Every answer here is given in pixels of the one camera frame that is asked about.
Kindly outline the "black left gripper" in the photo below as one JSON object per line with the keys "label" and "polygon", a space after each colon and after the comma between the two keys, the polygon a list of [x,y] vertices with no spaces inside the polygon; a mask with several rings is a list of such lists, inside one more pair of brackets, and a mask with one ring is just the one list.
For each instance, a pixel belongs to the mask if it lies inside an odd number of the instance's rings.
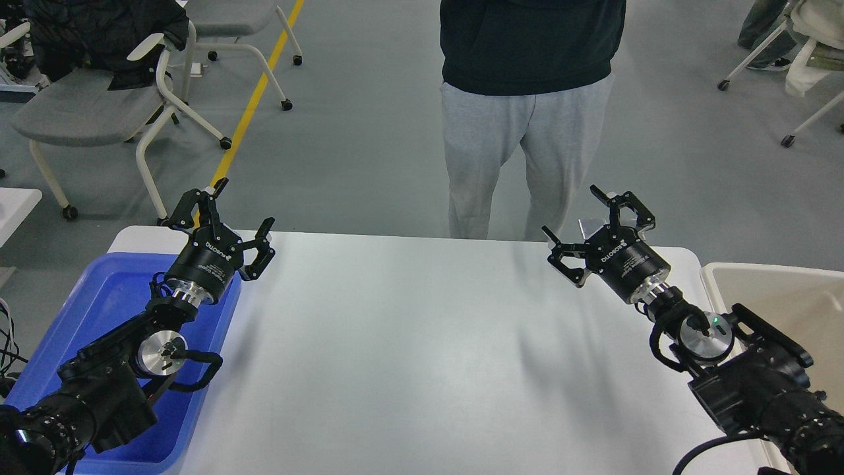
{"label": "black left gripper", "polygon": [[[204,292],[202,303],[217,303],[236,271],[245,282],[257,280],[276,255],[269,236],[274,218],[265,218],[249,241],[243,241],[237,232],[222,229],[216,202],[227,183],[229,178],[220,178],[214,186],[184,192],[171,216],[160,219],[163,228],[184,232],[197,229],[166,271],[165,283],[174,291]],[[257,254],[253,262],[243,265],[243,252],[248,249],[256,249]]]}

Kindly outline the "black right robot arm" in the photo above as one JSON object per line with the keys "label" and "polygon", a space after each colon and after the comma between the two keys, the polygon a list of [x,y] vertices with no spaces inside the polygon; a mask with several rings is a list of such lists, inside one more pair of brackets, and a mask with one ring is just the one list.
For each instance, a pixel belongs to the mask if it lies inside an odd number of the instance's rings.
{"label": "black right robot arm", "polygon": [[740,303],[705,311],[667,283],[671,267],[644,240],[654,215],[633,193],[591,193],[608,208],[582,243],[562,243],[548,226],[548,262],[582,288],[596,274],[652,323],[649,346],[661,364],[689,373],[688,388],[723,436],[696,446],[673,469],[720,445],[761,439],[778,448],[798,474],[841,474],[843,421],[810,390],[806,349]]}

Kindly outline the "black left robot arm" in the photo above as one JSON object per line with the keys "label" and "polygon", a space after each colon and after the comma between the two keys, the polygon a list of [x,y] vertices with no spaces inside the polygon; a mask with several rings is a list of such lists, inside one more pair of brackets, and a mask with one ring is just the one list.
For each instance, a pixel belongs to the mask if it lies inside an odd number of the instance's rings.
{"label": "black left robot arm", "polygon": [[206,388],[221,355],[189,348],[181,327],[199,307],[214,305],[235,274],[258,279],[276,255],[274,218],[245,241],[219,217],[228,183],[182,195],[166,226],[188,242],[166,272],[154,274],[144,310],[79,349],[58,367],[61,385],[30,408],[2,405],[2,473],[73,473],[88,446],[97,452],[129,444],[157,423],[154,405],[166,391]]}

